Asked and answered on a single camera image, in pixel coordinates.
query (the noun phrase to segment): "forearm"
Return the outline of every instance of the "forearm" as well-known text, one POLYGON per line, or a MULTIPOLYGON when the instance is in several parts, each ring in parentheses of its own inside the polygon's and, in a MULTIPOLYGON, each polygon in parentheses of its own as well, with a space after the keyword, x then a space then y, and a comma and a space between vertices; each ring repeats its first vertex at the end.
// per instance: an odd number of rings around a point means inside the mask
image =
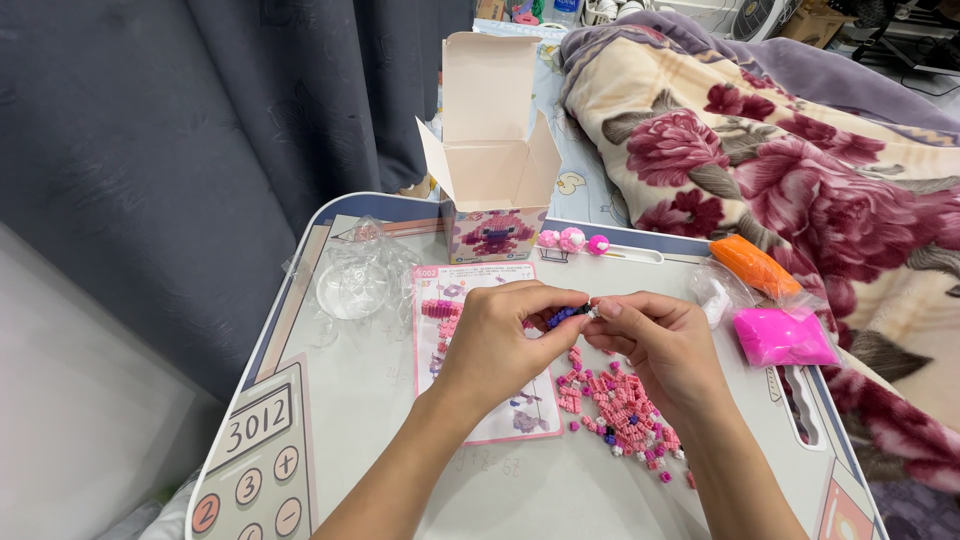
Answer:
POLYGON ((704 409, 677 428, 710 535, 717 540, 809 538, 732 400, 704 409))
POLYGON ((413 537, 446 463, 475 424, 443 401, 430 390, 417 398, 394 440, 311 540, 413 537))

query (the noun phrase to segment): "instruction sheet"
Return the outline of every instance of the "instruction sheet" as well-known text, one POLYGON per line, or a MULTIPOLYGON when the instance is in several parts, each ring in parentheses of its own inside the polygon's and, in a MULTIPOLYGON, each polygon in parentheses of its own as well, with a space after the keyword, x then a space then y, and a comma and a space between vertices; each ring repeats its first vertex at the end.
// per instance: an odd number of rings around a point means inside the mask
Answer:
MULTIPOLYGON (((414 269, 414 385, 419 396, 443 368, 451 333, 450 317, 473 287, 532 280, 530 263, 418 266, 414 269)), ((540 332, 527 330, 529 337, 540 332)), ((559 435, 564 432, 550 368, 499 405, 467 437, 465 445, 559 435)))

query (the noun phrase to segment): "left hand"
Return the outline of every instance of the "left hand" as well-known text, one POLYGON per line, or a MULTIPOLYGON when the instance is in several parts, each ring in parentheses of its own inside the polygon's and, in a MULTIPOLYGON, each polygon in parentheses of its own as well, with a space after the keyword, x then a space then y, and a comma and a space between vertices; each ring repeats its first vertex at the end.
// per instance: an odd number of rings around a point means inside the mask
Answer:
POLYGON ((536 280, 472 289, 444 367, 427 391, 442 397, 444 405, 452 407, 451 412, 461 413, 464 422, 472 423, 472 429, 576 343, 590 318, 568 317, 535 339, 524 334, 522 321, 528 319, 541 327, 558 308, 581 306, 588 299, 585 292, 536 280))

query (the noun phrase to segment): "hand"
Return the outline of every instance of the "hand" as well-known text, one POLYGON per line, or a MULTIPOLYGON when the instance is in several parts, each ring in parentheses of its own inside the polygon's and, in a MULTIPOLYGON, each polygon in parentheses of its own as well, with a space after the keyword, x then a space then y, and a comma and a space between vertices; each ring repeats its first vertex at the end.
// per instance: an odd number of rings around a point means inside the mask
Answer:
MULTIPOLYGON (((464 421, 475 426, 569 349, 590 322, 586 315, 569 317, 552 331, 531 339, 523 333, 523 320, 544 330, 542 321, 557 308, 581 306, 588 299, 587 293, 538 281, 472 289, 444 367, 428 392, 443 396, 447 406, 463 413, 464 421)), ((543 384, 553 381, 544 380, 543 384)))
POLYGON ((671 425, 708 408, 735 407, 699 306, 645 291, 590 303, 599 304, 602 319, 584 329, 587 343, 626 356, 671 425))

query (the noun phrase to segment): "printed calculator button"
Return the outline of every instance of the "printed calculator button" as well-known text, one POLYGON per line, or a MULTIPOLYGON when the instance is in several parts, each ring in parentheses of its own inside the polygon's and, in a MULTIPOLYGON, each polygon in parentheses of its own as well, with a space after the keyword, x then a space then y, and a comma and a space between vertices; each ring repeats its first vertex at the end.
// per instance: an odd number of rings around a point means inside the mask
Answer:
POLYGON ((256 499, 256 494, 260 493, 260 484, 263 483, 263 475, 260 470, 253 467, 240 477, 237 482, 236 497, 237 504, 246 506, 250 501, 256 499))
POLYGON ((297 447, 288 446, 280 451, 274 461, 274 477, 277 481, 284 481, 290 478, 297 470, 297 463, 300 462, 300 453, 297 447))
POLYGON ((300 523, 300 499, 291 497, 280 505, 276 512, 276 535, 290 536, 300 523))
POLYGON ((193 533, 203 534, 213 527, 213 522, 217 521, 217 514, 219 513, 220 497, 216 493, 204 495, 197 503, 197 507, 193 509, 193 533))
POLYGON ((243 528, 237 540, 263 540, 263 528, 258 523, 251 523, 243 528))

